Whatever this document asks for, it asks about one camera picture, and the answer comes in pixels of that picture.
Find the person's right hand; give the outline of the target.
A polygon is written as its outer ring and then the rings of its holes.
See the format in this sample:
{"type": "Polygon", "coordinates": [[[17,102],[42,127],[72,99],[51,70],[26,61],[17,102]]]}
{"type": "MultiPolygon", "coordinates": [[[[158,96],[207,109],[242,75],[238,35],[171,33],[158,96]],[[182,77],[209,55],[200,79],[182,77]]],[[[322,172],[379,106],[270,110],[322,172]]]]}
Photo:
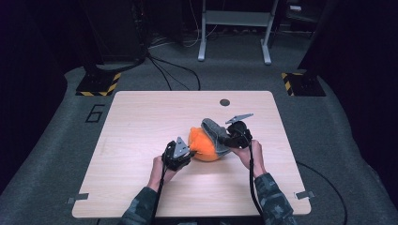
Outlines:
{"type": "Polygon", "coordinates": [[[254,178],[267,172],[263,160],[262,145],[259,141],[252,140],[250,146],[246,148],[231,148],[231,151],[240,158],[247,169],[250,169],[250,160],[253,161],[254,178]]]}

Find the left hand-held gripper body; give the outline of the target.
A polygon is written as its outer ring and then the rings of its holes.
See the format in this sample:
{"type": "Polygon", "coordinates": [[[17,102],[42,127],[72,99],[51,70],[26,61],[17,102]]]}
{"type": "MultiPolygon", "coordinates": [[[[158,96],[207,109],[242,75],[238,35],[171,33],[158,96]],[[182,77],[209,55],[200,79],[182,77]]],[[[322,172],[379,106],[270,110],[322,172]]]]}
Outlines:
{"type": "Polygon", "coordinates": [[[175,141],[166,145],[161,159],[167,169],[176,172],[191,162],[191,150],[180,137],[177,137],[175,141]]]}

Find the person's left hand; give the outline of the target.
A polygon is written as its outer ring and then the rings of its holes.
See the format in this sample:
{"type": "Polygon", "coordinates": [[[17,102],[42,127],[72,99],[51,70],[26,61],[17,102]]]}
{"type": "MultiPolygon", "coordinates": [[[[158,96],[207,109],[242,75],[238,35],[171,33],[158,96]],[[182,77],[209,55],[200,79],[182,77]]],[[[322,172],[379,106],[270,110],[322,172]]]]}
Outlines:
{"type": "Polygon", "coordinates": [[[154,157],[152,171],[146,186],[154,191],[158,191],[161,184],[161,179],[163,179],[163,184],[166,185],[173,179],[175,175],[176,172],[174,171],[163,171],[163,162],[161,156],[154,157]]]}

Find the black yellow striped stand base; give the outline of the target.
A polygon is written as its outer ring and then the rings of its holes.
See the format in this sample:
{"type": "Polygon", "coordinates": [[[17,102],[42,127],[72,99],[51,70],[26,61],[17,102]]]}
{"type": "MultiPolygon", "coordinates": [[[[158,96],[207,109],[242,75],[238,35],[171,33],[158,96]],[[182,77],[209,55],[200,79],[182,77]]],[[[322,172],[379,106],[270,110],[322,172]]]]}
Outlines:
{"type": "Polygon", "coordinates": [[[282,79],[287,94],[291,97],[324,97],[319,80],[302,73],[283,73],[282,79]]]}
{"type": "Polygon", "coordinates": [[[85,97],[110,96],[114,92],[120,77],[120,73],[99,76],[86,74],[77,86],[75,95],[85,97]]]}

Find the black cabinet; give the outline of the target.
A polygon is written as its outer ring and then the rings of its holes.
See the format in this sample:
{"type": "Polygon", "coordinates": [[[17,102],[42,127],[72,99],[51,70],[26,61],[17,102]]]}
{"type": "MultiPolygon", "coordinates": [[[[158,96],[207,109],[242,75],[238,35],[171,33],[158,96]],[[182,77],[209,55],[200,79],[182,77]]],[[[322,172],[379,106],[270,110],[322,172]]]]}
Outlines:
{"type": "Polygon", "coordinates": [[[138,62],[145,55],[142,17],[135,0],[82,0],[102,60],[138,62]]]}

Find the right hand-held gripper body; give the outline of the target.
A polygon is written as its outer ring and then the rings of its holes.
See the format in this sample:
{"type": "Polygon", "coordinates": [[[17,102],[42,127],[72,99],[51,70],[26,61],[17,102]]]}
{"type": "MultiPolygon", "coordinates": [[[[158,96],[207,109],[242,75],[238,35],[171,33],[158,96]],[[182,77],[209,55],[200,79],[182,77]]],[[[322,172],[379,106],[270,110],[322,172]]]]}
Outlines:
{"type": "Polygon", "coordinates": [[[236,115],[225,124],[229,125],[227,128],[228,138],[231,139],[231,147],[233,148],[246,148],[252,141],[252,134],[243,122],[244,119],[253,116],[252,113],[236,115]]]}

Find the grey tape piece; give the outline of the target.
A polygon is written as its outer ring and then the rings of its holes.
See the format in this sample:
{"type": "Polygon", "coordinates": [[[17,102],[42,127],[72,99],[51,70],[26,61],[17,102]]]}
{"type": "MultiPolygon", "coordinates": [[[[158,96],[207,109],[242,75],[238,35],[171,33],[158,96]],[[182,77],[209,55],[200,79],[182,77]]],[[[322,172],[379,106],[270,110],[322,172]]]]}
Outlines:
{"type": "Polygon", "coordinates": [[[313,191],[301,191],[301,192],[296,192],[295,196],[298,200],[301,200],[305,198],[311,199],[315,196],[315,194],[313,191]]]}
{"type": "Polygon", "coordinates": [[[77,201],[87,200],[89,193],[78,193],[73,197],[68,197],[66,200],[66,204],[74,204],[77,201]]]}

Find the orange plush toy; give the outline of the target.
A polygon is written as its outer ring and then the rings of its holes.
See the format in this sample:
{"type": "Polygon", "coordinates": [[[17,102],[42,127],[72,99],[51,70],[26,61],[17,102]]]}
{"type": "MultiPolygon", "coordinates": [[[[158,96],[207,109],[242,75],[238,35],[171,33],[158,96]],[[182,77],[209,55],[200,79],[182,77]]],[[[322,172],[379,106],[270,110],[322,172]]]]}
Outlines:
{"type": "Polygon", "coordinates": [[[201,127],[192,127],[188,137],[189,148],[195,151],[194,157],[204,162],[218,160],[213,141],[201,127]]]}

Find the grey cloth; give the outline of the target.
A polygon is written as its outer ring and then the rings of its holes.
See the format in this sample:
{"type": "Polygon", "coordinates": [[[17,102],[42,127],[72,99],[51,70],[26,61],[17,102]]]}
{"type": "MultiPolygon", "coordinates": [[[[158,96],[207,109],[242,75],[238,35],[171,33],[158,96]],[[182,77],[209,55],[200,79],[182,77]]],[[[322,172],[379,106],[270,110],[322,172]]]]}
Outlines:
{"type": "Polygon", "coordinates": [[[210,118],[205,118],[202,121],[201,128],[214,144],[215,152],[219,158],[227,155],[230,152],[230,149],[221,143],[221,140],[228,138],[228,134],[224,127],[219,126],[210,118]]]}

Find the dark curtain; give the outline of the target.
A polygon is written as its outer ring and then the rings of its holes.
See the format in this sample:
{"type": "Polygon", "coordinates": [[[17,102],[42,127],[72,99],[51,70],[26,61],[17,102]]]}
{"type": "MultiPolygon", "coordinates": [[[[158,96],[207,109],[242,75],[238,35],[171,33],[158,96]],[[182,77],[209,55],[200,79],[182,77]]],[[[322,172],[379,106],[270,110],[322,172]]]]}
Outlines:
{"type": "Polygon", "coordinates": [[[361,156],[398,208],[398,0],[327,0],[299,66],[339,99],[361,156]]]}
{"type": "Polygon", "coordinates": [[[79,65],[67,0],[0,0],[0,193],[53,118],[79,65]]]}

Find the white metal table frame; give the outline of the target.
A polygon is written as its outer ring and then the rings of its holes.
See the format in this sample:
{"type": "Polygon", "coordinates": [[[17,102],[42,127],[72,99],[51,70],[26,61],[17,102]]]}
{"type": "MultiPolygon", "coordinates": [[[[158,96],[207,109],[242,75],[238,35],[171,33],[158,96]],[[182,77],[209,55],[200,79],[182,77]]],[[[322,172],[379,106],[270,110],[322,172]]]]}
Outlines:
{"type": "Polygon", "coordinates": [[[279,0],[271,0],[271,3],[272,7],[270,12],[224,11],[207,9],[207,0],[202,0],[202,33],[197,57],[198,61],[203,62],[206,58],[208,25],[251,26],[266,28],[266,33],[260,40],[260,44],[264,63],[269,66],[271,64],[271,58],[269,54],[268,40],[279,0]]]}

